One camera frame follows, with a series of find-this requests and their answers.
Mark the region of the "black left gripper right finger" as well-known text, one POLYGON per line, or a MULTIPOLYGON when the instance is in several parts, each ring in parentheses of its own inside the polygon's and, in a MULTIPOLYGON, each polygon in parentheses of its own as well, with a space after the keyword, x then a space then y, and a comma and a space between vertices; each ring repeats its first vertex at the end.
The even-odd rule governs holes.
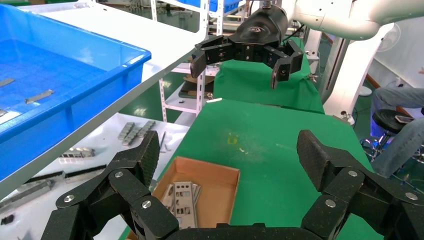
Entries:
POLYGON ((424 197, 366 169, 348 151, 321 143, 308 129, 297 138, 299 162, 320 193, 301 227, 334 240, 350 215, 386 240, 424 237, 424 197))

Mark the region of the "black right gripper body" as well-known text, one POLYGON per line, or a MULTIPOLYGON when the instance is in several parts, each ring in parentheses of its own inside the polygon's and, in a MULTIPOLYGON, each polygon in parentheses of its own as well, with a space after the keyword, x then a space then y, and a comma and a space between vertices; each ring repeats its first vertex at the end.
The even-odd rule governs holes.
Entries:
POLYGON ((266 62, 269 58, 266 47, 278 48, 287 28, 288 18, 280 7, 256 10, 228 37, 233 48, 233 59, 266 62))

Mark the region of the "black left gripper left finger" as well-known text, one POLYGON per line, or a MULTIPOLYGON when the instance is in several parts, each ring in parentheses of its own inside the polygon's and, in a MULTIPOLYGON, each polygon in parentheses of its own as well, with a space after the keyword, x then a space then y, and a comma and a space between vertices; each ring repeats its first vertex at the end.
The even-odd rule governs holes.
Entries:
POLYGON ((41 238, 92 240, 116 216, 138 240, 169 238, 179 223, 149 190, 159 153, 158 133, 149 130, 140 145, 118 152, 102 173, 61 195, 41 238))

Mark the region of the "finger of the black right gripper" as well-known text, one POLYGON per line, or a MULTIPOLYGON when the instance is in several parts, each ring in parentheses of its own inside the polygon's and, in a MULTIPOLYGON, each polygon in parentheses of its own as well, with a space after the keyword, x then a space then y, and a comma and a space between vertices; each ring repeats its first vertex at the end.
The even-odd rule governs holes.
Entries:
POLYGON ((272 69, 270 86, 276 89, 279 82, 289 80, 292 73, 302 68, 304 53, 292 40, 288 39, 278 47, 263 48, 263 63, 272 69))
POLYGON ((211 36, 209 39, 197 43, 191 55, 191 77, 197 78, 207 65, 232 60, 235 50, 236 45, 224 35, 211 36))

